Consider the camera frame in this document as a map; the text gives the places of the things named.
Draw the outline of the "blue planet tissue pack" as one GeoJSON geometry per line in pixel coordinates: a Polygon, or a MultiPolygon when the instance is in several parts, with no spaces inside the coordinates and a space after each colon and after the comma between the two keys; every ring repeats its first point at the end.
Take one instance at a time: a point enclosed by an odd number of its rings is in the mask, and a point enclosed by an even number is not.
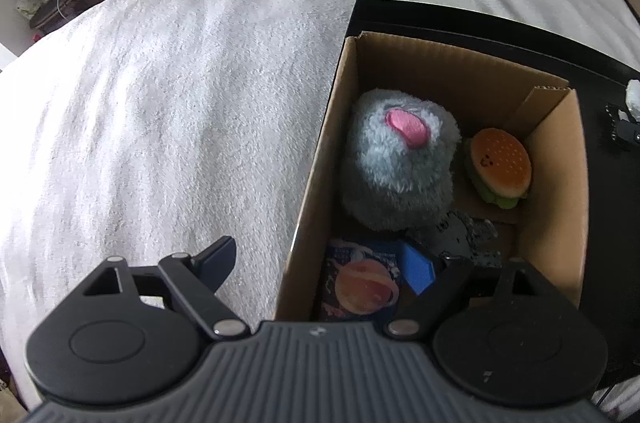
{"type": "Polygon", "coordinates": [[[324,322],[385,322],[396,313],[400,287],[396,243],[332,239],[320,273],[317,317],[324,322]]]}

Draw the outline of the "grey lace cloth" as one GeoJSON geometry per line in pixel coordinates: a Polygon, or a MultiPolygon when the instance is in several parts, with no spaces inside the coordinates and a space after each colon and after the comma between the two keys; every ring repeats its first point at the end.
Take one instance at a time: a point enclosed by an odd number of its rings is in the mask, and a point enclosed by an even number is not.
{"type": "Polygon", "coordinates": [[[458,210],[450,210],[438,224],[409,229],[406,235],[427,256],[447,264],[469,261],[476,267],[502,266],[501,253],[488,250],[488,244],[498,238],[496,227],[488,219],[473,218],[458,210]]]}

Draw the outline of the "white paper ball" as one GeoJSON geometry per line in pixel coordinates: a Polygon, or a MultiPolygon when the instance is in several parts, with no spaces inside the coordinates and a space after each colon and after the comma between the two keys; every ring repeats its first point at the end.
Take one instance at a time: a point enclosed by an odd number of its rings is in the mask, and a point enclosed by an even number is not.
{"type": "Polygon", "coordinates": [[[640,122],[640,80],[631,79],[626,87],[626,107],[636,122],[640,122]]]}

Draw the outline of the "grey plush toy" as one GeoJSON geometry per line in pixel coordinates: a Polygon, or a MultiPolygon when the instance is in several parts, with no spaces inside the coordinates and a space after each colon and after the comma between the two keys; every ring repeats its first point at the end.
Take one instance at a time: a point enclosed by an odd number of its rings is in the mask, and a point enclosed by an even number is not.
{"type": "Polygon", "coordinates": [[[398,90],[375,89],[352,108],[341,168],[347,212],[374,231],[439,223],[452,203],[461,140],[450,112],[398,90]]]}

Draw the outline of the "burger plush toy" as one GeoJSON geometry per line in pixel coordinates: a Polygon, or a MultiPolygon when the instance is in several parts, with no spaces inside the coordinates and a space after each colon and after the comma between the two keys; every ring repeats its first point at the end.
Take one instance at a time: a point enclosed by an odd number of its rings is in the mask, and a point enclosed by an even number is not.
{"type": "Polygon", "coordinates": [[[526,197],[533,167],[518,138],[502,129],[482,129],[465,141],[464,157],[469,177],[486,203],[512,209],[526,197]]]}

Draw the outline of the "brown cardboard box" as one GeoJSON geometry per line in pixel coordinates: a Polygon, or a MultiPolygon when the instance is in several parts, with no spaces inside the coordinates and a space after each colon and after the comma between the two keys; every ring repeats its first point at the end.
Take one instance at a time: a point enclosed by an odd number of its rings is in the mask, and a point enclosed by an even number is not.
{"type": "Polygon", "coordinates": [[[438,42],[344,42],[276,316],[386,321],[439,256],[531,263],[578,304],[587,157],[564,79],[438,42]]]}

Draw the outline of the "white bed blanket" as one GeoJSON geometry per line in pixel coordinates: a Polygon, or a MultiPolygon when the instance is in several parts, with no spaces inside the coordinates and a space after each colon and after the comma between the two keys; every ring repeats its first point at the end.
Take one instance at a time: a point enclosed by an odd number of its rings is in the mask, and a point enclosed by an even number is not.
{"type": "MultiPolygon", "coordinates": [[[[356,0],[106,0],[1,75],[1,348],[27,408],[28,336],[103,259],[221,235],[221,298],[276,309],[356,0]]],[[[639,63],[623,0],[411,0],[538,26],[639,63]]]]}

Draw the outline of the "black tray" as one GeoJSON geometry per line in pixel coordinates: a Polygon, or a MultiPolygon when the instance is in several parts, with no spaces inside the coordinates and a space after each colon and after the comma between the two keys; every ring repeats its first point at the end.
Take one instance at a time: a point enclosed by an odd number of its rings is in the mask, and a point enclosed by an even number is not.
{"type": "Polygon", "coordinates": [[[589,179],[589,233],[580,310],[608,342],[609,387],[639,373],[639,147],[613,135],[608,105],[623,106],[638,71],[543,28],[454,7],[357,0],[347,33],[394,34],[462,47],[536,68],[578,94],[589,179]]]}

